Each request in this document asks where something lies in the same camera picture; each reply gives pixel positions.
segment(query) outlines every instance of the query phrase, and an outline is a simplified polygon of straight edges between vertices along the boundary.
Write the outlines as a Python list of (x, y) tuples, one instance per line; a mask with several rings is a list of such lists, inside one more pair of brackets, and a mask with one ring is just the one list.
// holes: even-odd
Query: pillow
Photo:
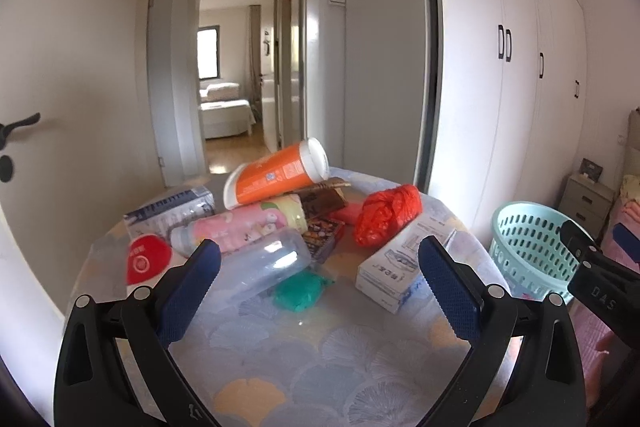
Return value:
[(626, 203), (627, 201), (640, 201), (640, 176), (626, 174), (622, 178), (622, 187), (620, 187), (620, 198)]
[(625, 166), (622, 173), (624, 175), (640, 176), (640, 150), (627, 147), (625, 152)]

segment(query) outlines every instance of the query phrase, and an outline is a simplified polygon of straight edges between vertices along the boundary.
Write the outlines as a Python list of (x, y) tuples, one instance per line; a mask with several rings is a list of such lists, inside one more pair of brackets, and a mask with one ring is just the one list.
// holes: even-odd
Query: wooden floor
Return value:
[(258, 160), (270, 152), (264, 144), (262, 124), (254, 125), (253, 134), (242, 133), (229, 138), (207, 140), (207, 161), (212, 174), (233, 172), (243, 163)]

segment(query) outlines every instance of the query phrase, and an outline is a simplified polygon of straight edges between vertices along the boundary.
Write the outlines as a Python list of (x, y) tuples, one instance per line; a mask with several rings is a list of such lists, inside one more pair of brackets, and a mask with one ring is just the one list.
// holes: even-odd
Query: snack box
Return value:
[(344, 234), (344, 223), (328, 217), (316, 217), (306, 222), (308, 230), (302, 234), (311, 257), (322, 264), (334, 251), (335, 245)]

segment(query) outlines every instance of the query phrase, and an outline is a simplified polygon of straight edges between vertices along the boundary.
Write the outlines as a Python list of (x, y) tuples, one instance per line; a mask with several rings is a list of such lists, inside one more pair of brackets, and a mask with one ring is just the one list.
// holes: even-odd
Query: pink packaging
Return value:
[(222, 253), (228, 253), (287, 227), (306, 232), (305, 214), (296, 194), (240, 206), (173, 229), (171, 245), (188, 257), (204, 239), (211, 239)]

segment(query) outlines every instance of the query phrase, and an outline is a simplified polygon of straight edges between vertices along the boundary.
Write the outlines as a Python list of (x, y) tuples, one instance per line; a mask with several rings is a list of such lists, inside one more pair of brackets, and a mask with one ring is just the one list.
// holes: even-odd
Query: blue and white box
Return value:
[(424, 283), (418, 266), (420, 242), (434, 235), (444, 246), (454, 233), (451, 225), (420, 214), (383, 248), (358, 267), (356, 288), (395, 314)]

